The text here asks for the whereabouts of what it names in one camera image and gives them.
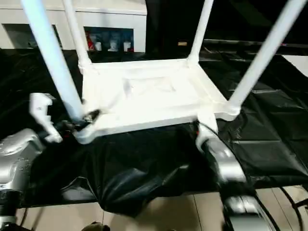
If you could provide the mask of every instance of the white cabinet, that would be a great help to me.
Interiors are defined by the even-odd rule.
[[[50,23],[65,50],[75,49],[62,0],[43,0]],[[73,0],[80,31],[88,48],[84,27],[131,29],[134,51],[145,52],[145,0]],[[0,1],[0,48],[27,48],[33,40],[20,0]]]

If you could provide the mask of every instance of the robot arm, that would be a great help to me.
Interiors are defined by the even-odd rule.
[[[15,213],[28,187],[30,168],[44,150],[37,134],[24,129],[0,143],[0,230],[15,224]]]
[[[233,152],[209,127],[199,124],[196,145],[216,174],[223,203],[226,231],[271,231],[240,163]]]

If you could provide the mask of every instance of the black cable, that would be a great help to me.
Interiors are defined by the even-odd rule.
[[[22,227],[24,225],[24,222],[25,222],[25,220],[27,218],[27,215],[28,215],[28,208],[25,208],[25,212],[24,212],[23,218],[22,218],[22,220],[20,222],[20,225],[19,225],[20,227]]]
[[[258,201],[261,209],[265,212],[266,216],[269,218],[270,222],[272,223],[272,225],[274,226],[276,231],[280,231],[280,228],[278,226],[278,224],[276,223],[275,219],[273,218],[273,216],[270,214],[270,212],[268,211],[268,209],[265,207],[265,205],[261,202],[260,198],[258,196],[255,196],[255,199]]]
[[[230,146],[217,134],[217,132],[215,132],[213,129],[211,129],[209,126],[200,123],[203,126],[205,126],[206,128],[208,128],[211,132],[213,132],[219,139],[221,142],[223,142],[234,154],[233,150],[230,148]],[[251,163],[241,160],[242,162],[245,162],[246,164],[248,164],[249,166],[257,169],[259,172],[261,172],[263,175],[267,176],[271,181],[275,182],[277,184],[277,181],[275,178],[273,178],[272,176],[269,176],[268,174],[266,174],[263,170],[259,169],[258,167],[253,166]],[[279,187],[279,189],[283,192],[283,194],[285,195],[285,197],[288,199],[288,201],[290,202],[290,204],[292,205],[293,210],[296,213],[297,219],[298,219],[298,224],[299,224],[299,228],[300,231],[304,231],[304,225],[303,225],[303,218],[298,210],[298,207],[296,206],[296,203],[294,202],[294,200],[292,199],[292,197],[290,196],[290,194],[283,188],[283,187]],[[279,227],[277,225],[277,223],[275,222],[274,218],[271,216],[270,212],[265,208],[265,206],[262,204],[262,202],[260,201],[260,199],[256,196],[256,199],[258,200],[258,202],[260,203],[260,206],[262,207],[262,209],[264,210],[265,214],[268,216],[268,218],[270,219],[270,221],[272,222],[274,228],[279,231]]]

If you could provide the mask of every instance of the black plastic sheet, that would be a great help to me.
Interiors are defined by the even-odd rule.
[[[64,54],[81,95],[77,55]],[[95,62],[157,58],[91,56]],[[59,98],[41,55],[34,50],[0,51],[0,58],[0,137],[23,128],[39,130],[28,114],[29,94],[47,92]],[[252,58],[209,54],[201,66],[229,98]],[[232,122],[218,122],[221,137],[257,188],[308,183],[307,86],[307,77],[275,57],[241,114]],[[66,118],[61,101],[50,115],[54,121]],[[66,138],[35,160],[24,206],[98,201],[106,211],[136,216],[159,196],[213,192],[213,173],[198,153],[195,137],[194,124],[182,124],[99,137],[88,145]]]

